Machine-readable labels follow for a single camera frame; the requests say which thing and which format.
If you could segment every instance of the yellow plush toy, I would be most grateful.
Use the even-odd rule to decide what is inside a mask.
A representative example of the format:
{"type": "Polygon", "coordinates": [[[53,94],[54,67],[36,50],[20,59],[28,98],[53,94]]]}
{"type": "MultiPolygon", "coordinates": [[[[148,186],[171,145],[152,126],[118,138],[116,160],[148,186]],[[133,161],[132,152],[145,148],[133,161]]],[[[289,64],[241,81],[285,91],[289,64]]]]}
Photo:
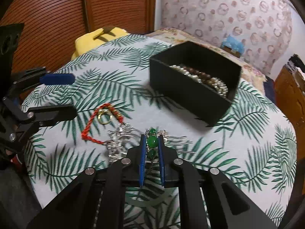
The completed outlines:
{"type": "Polygon", "coordinates": [[[95,30],[92,33],[87,33],[75,40],[75,52],[73,53],[71,60],[74,60],[78,56],[82,55],[95,47],[98,47],[108,41],[120,38],[122,36],[129,35],[129,33],[119,27],[107,26],[95,30]]]}

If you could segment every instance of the white wall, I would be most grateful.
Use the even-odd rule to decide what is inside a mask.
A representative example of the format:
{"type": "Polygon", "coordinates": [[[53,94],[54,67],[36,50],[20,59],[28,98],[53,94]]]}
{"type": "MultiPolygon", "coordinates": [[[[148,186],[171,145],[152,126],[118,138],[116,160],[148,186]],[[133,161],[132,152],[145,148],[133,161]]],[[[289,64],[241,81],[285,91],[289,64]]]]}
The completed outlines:
{"type": "Polygon", "coordinates": [[[162,3],[162,0],[156,0],[155,30],[158,30],[161,28],[161,3],[162,3]]]}
{"type": "Polygon", "coordinates": [[[298,54],[300,59],[305,63],[305,24],[299,14],[291,9],[292,19],[292,36],[289,46],[285,53],[274,63],[270,77],[276,80],[284,64],[293,54],[298,54]]]}

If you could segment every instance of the blue gripper pad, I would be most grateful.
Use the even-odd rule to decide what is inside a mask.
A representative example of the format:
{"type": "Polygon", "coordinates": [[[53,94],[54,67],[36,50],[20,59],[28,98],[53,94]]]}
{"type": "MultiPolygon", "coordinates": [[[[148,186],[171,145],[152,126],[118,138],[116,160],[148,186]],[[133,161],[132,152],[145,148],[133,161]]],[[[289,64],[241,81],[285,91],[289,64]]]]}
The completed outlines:
{"type": "Polygon", "coordinates": [[[158,158],[159,158],[159,170],[160,170],[160,178],[161,178],[161,184],[164,186],[164,159],[163,159],[163,152],[162,152],[162,147],[161,143],[162,142],[161,137],[158,137],[158,158]]]}
{"type": "Polygon", "coordinates": [[[140,184],[140,187],[143,186],[144,184],[144,176],[145,176],[145,155],[146,155],[146,136],[145,135],[142,135],[143,136],[143,140],[141,140],[140,142],[140,147],[141,147],[141,162],[140,162],[140,165],[139,165],[139,184],[140,184]]]}
{"type": "Polygon", "coordinates": [[[68,85],[75,82],[75,76],[68,74],[45,74],[39,78],[39,82],[45,85],[68,85]]]}

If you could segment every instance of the gold ring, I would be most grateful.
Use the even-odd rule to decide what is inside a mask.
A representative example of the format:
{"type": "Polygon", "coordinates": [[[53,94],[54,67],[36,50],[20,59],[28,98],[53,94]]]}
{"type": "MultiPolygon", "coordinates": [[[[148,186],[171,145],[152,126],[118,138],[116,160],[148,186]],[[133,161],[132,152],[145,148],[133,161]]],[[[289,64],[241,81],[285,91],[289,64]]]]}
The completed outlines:
{"type": "Polygon", "coordinates": [[[100,109],[99,112],[98,112],[98,115],[99,115],[98,116],[98,122],[102,125],[107,125],[112,120],[112,117],[113,117],[112,113],[108,109],[100,109]],[[107,114],[107,115],[110,116],[109,120],[106,121],[106,122],[103,122],[101,120],[101,116],[104,115],[104,114],[107,114]]]}

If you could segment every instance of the brown louvered door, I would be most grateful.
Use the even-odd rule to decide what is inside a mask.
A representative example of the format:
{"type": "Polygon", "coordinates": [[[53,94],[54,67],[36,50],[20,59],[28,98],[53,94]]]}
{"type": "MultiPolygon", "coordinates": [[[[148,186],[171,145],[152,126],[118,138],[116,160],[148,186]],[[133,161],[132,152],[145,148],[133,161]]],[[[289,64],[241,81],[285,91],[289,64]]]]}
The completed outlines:
{"type": "Polygon", "coordinates": [[[25,23],[13,72],[38,66],[54,71],[69,62],[85,34],[82,0],[14,0],[0,25],[25,23]]]}
{"type": "Polygon", "coordinates": [[[155,0],[86,0],[89,28],[117,26],[129,33],[153,31],[155,0]]]}

